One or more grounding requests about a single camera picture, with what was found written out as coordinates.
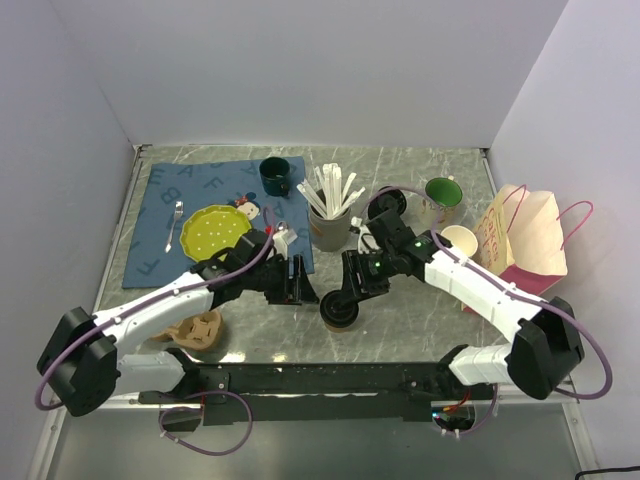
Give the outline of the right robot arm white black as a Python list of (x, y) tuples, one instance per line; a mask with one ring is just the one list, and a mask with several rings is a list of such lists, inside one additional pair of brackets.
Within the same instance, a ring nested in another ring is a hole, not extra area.
[(340, 311), (382, 295), (395, 275), (414, 277), (453, 296), (496, 328), (503, 345), (462, 346), (445, 358), (439, 391), (456, 399), (476, 384), (512, 384), (526, 395), (546, 399), (582, 361), (570, 306), (546, 302), (474, 262), (437, 233), (415, 234), (393, 210), (369, 221), (358, 217), (350, 229), (358, 248), (346, 254), (352, 286), (337, 299)]

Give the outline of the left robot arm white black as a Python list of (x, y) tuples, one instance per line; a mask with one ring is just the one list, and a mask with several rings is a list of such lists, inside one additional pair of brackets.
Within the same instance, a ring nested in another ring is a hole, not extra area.
[(134, 301), (95, 313), (81, 307), (66, 312), (37, 362), (41, 385), (50, 387), (57, 405), (75, 417), (132, 392), (165, 392), (174, 401), (188, 401), (197, 393), (199, 379), (183, 355), (138, 354), (136, 347), (244, 291), (263, 294), (270, 305), (319, 301), (302, 257), (285, 257), (272, 236), (252, 229), (235, 246)]

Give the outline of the black plastic cup lid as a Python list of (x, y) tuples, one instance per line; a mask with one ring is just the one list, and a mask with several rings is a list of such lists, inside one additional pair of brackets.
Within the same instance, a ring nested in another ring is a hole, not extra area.
[(357, 320), (359, 305), (357, 302), (344, 301), (342, 292), (333, 290), (322, 298), (319, 311), (324, 324), (348, 326)]

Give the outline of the brown paper coffee cup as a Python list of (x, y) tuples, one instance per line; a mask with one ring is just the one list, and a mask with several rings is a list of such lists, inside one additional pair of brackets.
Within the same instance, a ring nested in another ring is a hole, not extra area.
[(355, 328), (353, 324), (348, 326), (334, 326), (334, 325), (325, 324), (325, 327), (333, 333), (346, 333), (346, 332), (353, 331)]

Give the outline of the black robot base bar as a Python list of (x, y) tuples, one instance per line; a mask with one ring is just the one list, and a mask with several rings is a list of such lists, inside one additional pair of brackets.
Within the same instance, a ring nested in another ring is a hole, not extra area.
[(256, 421), (400, 418), (429, 422), (434, 402), (467, 393), (489, 400), (488, 384), (462, 385), (444, 365), (426, 363), (197, 364), (172, 391), (147, 390), (142, 404), (204, 408), (204, 424), (227, 425), (246, 418), (235, 393)]

